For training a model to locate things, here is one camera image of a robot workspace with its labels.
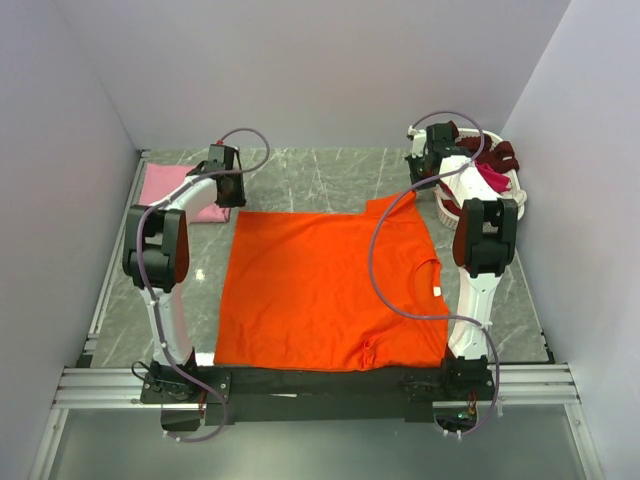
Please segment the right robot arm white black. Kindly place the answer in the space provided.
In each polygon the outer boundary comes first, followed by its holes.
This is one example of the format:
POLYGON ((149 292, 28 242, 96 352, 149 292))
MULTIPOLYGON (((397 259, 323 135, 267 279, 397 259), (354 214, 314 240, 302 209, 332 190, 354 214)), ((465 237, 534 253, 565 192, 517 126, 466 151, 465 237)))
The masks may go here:
POLYGON ((495 292, 515 256, 519 206, 502 196, 481 173, 469 143, 451 122, 408 128, 406 157, 416 190, 431 189, 453 202, 459 215, 452 256, 459 271, 459 298, 450 334, 446 368, 439 374, 444 395, 460 399, 487 366, 486 339, 495 292))

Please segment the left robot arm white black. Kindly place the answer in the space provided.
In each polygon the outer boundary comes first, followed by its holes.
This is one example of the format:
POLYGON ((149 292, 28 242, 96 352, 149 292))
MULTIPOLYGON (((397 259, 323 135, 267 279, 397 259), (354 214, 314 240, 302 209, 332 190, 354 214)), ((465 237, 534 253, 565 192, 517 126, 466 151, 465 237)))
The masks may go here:
POLYGON ((190 268, 189 224, 209 207, 246 203, 243 177, 234 172, 240 165, 239 150, 218 141, 174 189, 127 213, 122 267, 146 303, 154 342, 146 383, 179 402, 198 393, 223 398, 199 378, 184 317, 183 282, 190 268))

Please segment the orange t shirt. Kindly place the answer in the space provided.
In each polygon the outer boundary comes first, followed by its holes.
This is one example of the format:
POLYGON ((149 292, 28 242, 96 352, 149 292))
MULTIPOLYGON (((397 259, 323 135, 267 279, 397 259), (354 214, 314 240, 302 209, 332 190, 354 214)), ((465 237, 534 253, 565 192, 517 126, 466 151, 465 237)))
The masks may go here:
POLYGON ((409 194, 355 214, 243 212, 220 302, 220 365, 312 371, 436 367, 441 264, 409 194))

